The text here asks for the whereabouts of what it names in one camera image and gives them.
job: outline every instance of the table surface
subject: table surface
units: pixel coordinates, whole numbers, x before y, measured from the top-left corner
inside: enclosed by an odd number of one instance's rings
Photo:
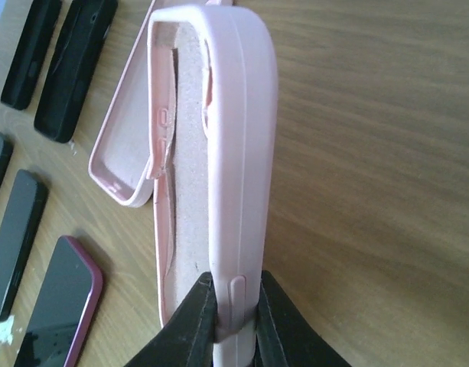
[[[0,93],[30,0],[0,21]],[[158,331],[151,203],[120,207],[87,173],[93,143],[148,8],[121,0],[73,145],[0,103],[16,172],[50,197],[12,310],[11,365],[59,235],[106,274],[80,365],[121,366]],[[280,101],[265,268],[354,366],[469,366],[469,0],[240,0],[269,26]]]

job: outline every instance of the pink phone case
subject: pink phone case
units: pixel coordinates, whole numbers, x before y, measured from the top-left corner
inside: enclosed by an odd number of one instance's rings
[[[94,262],[91,256],[86,253],[83,246],[77,239],[69,235],[63,236],[61,238],[65,239],[69,246],[77,253],[83,264],[85,264],[86,268],[90,271],[92,279],[91,289],[88,293],[88,298],[86,299],[86,304],[83,308],[80,322],[78,323],[70,351],[67,354],[66,362],[64,364],[64,367],[73,367],[76,365],[78,357],[80,356],[80,351],[86,338],[88,329],[90,328],[91,320],[95,313],[99,296],[102,293],[103,274],[98,265]]]
[[[140,91],[128,92],[141,94],[141,106],[119,121],[110,113],[113,105],[118,111],[130,107],[114,97],[90,175],[128,206],[147,201],[154,184],[161,325],[200,274],[211,271],[218,303],[214,365],[246,366],[256,345],[275,141],[278,73],[272,40],[261,19],[245,8],[184,5],[150,12],[146,21],[145,71],[137,72],[136,80],[142,80],[135,84]],[[125,81],[126,73],[116,97],[126,85],[135,88]],[[137,121],[147,118],[140,140],[129,145],[141,144],[139,184],[123,195],[122,182],[103,180],[107,174],[97,168],[104,165],[100,161],[113,158],[117,167],[129,159],[119,163],[124,152],[103,137],[112,134],[107,127],[112,120],[122,124],[117,132],[127,131],[137,115]]]
[[[232,0],[152,0],[120,77],[91,153],[88,172],[123,206],[139,207],[151,197],[149,162],[147,23],[151,13],[183,4],[232,4]]]

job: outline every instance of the pink silicone case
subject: pink silicone case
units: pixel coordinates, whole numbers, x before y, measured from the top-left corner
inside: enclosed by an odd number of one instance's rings
[[[199,123],[204,123],[208,139],[208,248],[195,239],[178,243],[174,238],[174,178],[168,162],[176,104],[178,110],[183,106],[181,100],[174,100],[172,48],[157,45],[155,33],[171,33],[184,23],[197,32],[207,64],[202,78],[204,97],[198,102],[203,103]],[[147,177],[155,179],[161,324],[167,323],[181,302],[181,297],[170,298],[181,288],[179,283],[190,284],[202,272],[211,271],[218,303],[214,365],[247,366],[256,344],[275,140],[278,77],[272,40],[260,18],[244,8],[187,5],[162,9],[152,13],[149,21],[148,61],[151,166]],[[182,213],[187,218],[193,215]],[[190,264],[172,262],[179,246],[189,246]],[[178,271],[203,264],[207,256],[209,265],[198,266],[196,274]],[[172,284],[166,281],[171,272],[184,275]]]
[[[117,203],[139,207],[151,197],[154,181],[147,178],[149,162],[147,22],[159,8],[206,0],[153,0],[135,39],[119,84],[96,139],[89,175]],[[209,5],[232,0],[208,0]]]

